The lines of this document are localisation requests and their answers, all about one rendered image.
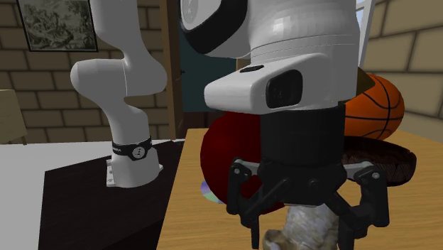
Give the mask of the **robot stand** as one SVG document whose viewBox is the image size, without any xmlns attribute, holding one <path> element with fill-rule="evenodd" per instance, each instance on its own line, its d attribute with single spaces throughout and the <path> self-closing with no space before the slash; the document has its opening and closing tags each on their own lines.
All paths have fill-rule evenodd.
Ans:
<svg viewBox="0 0 443 250">
<path fill-rule="evenodd" d="M 159 176 L 106 186 L 105 157 L 45 172 L 38 250 L 156 250 L 183 143 L 155 145 Z"/>
</svg>

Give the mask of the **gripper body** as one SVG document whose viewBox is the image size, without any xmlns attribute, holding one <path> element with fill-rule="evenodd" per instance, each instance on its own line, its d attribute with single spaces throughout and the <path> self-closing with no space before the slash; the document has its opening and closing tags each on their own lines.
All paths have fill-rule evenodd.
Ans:
<svg viewBox="0 0 443 250">
<path fill-rule="evenodd" d="M 263 203 L 321 205 L 344 184 L 345 106 L 260 116 Z"/>
</svg>

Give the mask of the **dark red ball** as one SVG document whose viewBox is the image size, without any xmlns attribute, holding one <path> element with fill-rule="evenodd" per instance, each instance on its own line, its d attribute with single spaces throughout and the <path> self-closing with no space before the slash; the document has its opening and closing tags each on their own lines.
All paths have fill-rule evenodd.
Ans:
<svg viewBox="0 0 443 250">
<path fill-rule="evenodd" d="M 204 135 L 200 165 L 209 189 L 227 203 L 229 169 L 235 158 L 258 163 L 261 160 L 260 117 L 226 112 Z"/>
</svg>

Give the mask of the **white framed window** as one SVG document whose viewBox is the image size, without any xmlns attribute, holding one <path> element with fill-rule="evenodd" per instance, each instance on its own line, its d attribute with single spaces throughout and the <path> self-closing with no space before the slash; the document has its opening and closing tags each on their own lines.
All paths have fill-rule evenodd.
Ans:
<svg viewBox="0 0 443 250">
<path fill-rule="evenodd" d="M 376 0 L 356 0 L 356 17 L 360 28 L 359 67 L 362 68 Z"/>
</svg>

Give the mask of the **teal door with wooden frame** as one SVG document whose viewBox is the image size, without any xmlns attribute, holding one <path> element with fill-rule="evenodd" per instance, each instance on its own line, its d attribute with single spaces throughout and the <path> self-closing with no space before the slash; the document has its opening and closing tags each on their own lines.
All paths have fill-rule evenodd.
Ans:
<svg viewBox="0 0 443 250">
<path fill-rule="evenodd" d="M 163 65 L 168 74 L 169 138 L 184 138 L 189 128 L 207 128 L 220 116 L 204 104 L 204 87 L 250 63 L 248 58 L 210 58 L 196 53 L 179 29 L 178 0 L 159 0 Z"/>
</svg>

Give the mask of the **orange basketball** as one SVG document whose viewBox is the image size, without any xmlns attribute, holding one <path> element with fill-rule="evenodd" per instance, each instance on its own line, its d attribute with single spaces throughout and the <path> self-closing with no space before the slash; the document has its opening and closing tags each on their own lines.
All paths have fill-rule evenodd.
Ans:
<svg viewBox="0 0 443 250">
<path fill-rule="evenodd" d="M 346 136 L 385 140 L 401 124 L 405 113 L 404 99 L 387 79 L 369 74 L 375 85 L 346 103 Z"/>
</svg>

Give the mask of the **shiny iridescent disc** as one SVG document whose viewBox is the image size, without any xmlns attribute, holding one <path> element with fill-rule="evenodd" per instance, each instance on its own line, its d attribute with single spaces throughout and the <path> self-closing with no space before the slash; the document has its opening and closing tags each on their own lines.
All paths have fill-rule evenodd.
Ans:
<svg viewBox="0 0 443 250">
<path fill-rule="evenodd" d="M 200 191 L 207 200 L 215 202 L 217 204 L 223 204 L 223 202 L 210 190 L 205 180 L 203 180 L 200 185 Z"/>
</svg>

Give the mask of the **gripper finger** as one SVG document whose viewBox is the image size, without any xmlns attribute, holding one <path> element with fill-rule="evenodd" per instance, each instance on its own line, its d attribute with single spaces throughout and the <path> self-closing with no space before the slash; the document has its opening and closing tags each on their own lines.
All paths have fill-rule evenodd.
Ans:
<svg viewBox="0 0 443 250">
<path fill-rule="evenodd" d="M 252 163 L 241 158 L 232 162 L 229 170 L 226 211 L 240 216 L 241 225 L 251 230 L 251 248 L 260 245 L 259 217 L 275 210 L 275 205 L 283 201 L 290 189 L 291 180 L 281 171 L 283 167 L 266 158 L 260 163 Z M 261 186 L 250 198 L 245 198 L 241 187 L 253 176 L 258 177 Z"/>
<path fill-rule="evenodd" d="M 387 227 L 390 223 L 387 182 L 383 171 L 369 161 L 346 164 L 347 178 L 360 185 L 361 199 L 357 206 L 335 192 L 325 205 L 339 217 L 339 250 L 354 250 L 354 240 L 364 238 L 368 228 Z"/>
</svg>

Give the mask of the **framed grey wall picture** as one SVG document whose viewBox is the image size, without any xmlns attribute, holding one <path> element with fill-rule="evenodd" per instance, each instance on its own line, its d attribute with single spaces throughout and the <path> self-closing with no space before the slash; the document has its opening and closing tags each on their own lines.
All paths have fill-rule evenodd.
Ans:
<svg viewBox="0 0 443 250">
<path fill-rule="evenodd" d="M 16 0 L 31 52 L 98 51 L 90 0 Z"/>
</svg>

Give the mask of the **dark brown bowl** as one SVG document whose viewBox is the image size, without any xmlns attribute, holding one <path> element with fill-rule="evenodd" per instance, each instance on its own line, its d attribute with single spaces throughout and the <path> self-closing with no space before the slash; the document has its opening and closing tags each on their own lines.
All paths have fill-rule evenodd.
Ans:
<svg viewBox="0 0 443 250">
<path fill-rule="evenodd" d="M 387 186 L 409 182 L 416 169 L 416 155 L 402 146 L 387 141 L 359 136 L 344 137 L 343 164 L 371 162 L 386 175 Z"/>
</svg>

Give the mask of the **beige furry figure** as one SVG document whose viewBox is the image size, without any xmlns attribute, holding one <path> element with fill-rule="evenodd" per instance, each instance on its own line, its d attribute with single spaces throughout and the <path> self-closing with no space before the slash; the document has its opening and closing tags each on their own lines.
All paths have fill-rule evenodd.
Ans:
<svg viewBox="0 0 443 250">
<path fill-rule="evenodd" d="M 289 206 L 281 230 L 269 229 L 263 250 L 337 250 L 339 217 L 328 206 Z"/>
</svg>

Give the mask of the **wooden table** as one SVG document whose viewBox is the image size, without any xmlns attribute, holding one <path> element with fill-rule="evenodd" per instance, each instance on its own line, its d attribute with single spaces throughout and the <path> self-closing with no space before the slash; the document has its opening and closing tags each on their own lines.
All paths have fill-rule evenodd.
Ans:
<svg viewBox="0 0 443 250">
<path fill-rule="evenodd" d="M 187 132 L 157 250 L 251 250 L 250 231 L 205 199 L 199 149 L 206 129 Z M 391 143 L 417 156 L 406 184 L 388 190 L 390 224 L 371 227 L 355 250 L 443 250 L 443 143 L 396 131 Z"/>
</svg>

